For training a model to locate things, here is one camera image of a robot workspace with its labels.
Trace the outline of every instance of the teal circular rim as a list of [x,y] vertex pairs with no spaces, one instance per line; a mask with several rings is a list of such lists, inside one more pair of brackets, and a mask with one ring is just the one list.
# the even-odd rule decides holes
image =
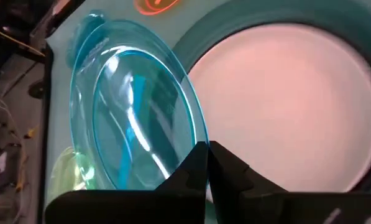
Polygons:
[[[232,0],[200,19],[173,51],[189,73],[207,51],[230,35],[274,23],[325,30],[355,48],[371,67],[371,11],[351,0]],[[355,190],[371,190],[371,166]]]

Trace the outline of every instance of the light blue surface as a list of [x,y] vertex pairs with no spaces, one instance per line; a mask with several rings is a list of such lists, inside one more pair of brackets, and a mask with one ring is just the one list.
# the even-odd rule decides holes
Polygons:
[[[101,9],[110,19],[129,19],[138,22],[152,29],[169,47],[173,47],[196,21],[226,1],[183,0],[168,12],[152,17],[139,14],[130,0],[87,0],[79,7],[47,40],[55,54],[48,130],[47,177],[51,173],[54,161],[66,147],[71,145],[68,108],[71,69],[65,63],[66,48],[75,27],[90,10]],[[358,2],[371,9],[371,0],[358,0]]]

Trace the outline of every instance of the white circular surface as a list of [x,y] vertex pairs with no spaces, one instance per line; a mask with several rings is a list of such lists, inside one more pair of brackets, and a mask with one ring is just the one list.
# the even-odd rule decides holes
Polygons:
[[210,140],[290,191],[350,190],[371,165],[371,71],[296,24],[223,40],[190,72]]

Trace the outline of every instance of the electrical wire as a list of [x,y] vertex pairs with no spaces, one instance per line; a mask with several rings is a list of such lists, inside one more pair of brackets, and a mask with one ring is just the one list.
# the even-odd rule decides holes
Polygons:
[[33,47],[31,47],[31,46],[29,46],[29,45],[27,45],[27,44],[19,41],[19,40],[16,40],[16,39],[10,37],[9,35],[7,35],[7,34],[5,34],[3,32],[0,32],[0,35],[3,36],[3,37],[5,37],[5,38],[7,38],[7,39],[9,39],[9,40],[11,40],[11,41],[13,41],[13,42],[15,42],[15,43],[17,43],[17,44],[19,44],[19,45],[22,45],[24,47],[27,47],[27,48],[33,50],[34,52],[38,53],[39,55],[45,57],[45,54],[43,54],[42,52],[38,51],[37,49],[35,49],[35,48],[33,48]]
[[[14,121],[14,118],[12,117],[12,114],[11,112],[9,111],[8,109],[8,106],[7,104],[2,100],[0,99],[0,103],[4,106],[0,106],[0,109],[4,110],[8,117],[10,118],[11,122],[12,122],[12,125],[14,127],[14,131],[17,133],[17,135],[19,136],[19,131],[18,131],[18,128],[17,128],[17,124],[16,122]],[[19,166],[19,173],[18,173],[18,182],[17,182],[17,186],[16,186],[16,190],[19,191],[19,209],[18,209],[18,212],[17,212],[17,215],[14,217],[12,223],[15,224],[17,223],[18,219],[21,217],[21,213],[22,213],[22,210],[23,210],[23,191],[24,191],[24,183],[26,181],[25,177],[26,177],[26,173],[25,173],[25,163],[27,161],[27,153],[25,151],[25,142],[23,141],[22,138],[14,135],[17,140],[20,142],[21,144],[21,162],[20,162],[20,166]]]
[[2,97],[5,97],[7,94],[9,94],[9,92],[23,79],[25,78],[25,76],[34,68],[36,67],[37,65],[37,62],[34,62],[25,72],[19,74],[18,76],[16,76],[13,81],[11,81],[10,83],[8,83],[2,93],[1,93],[1,96]]
[[12,114],[9,111],[7,104],[5,102],[3,102],[2,99],[0,99],[0,103],[4,106],[4,107],[0,106],[0,109],[4,110],[7,113],[9,119],[12,122],[12,125],[13,125],[13,128],[14,128],[14,132],[17,134],[17,135],[13,135],[13,136],[21,144],[21,161],[20,161],[20,166],[19,166],[19,180],[18,180],[16,189],[17,190],[22,190],[22,188],[24,186],[24,182],[25,182],[23,171],[24,171],[24,166],[25,166],[26,160],[27,160],[27,153],[25,151],[25,142],[24,142],[24,140],[22,138],[19,137],[20,135],[19,135],[17,124],[14,121],[14,118],[12,117]]

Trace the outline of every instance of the blue glass bowl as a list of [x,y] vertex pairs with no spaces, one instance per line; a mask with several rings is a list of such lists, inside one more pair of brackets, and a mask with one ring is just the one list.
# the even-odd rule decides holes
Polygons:
[[77,51],[70,126],[75,152],[94,165],[97,189],[155,189],[198,141],[208,142],[183,67],[162,40],[130,21],[105,22]]
[[95,28],[104,24],[107,21],[108,17],[103,11],[92,10],[87,16],[85,16],[81,22],[76,26],[73,33],[70,34],[71,38],[68,42],[68,47],[66,48],[66,64],[68,67],[73,68],[76,59],[84,60],[87,56],[87,53],[90,49],[83,49],[82,53],[79,54],[79,50],[87,37],[92,33]]

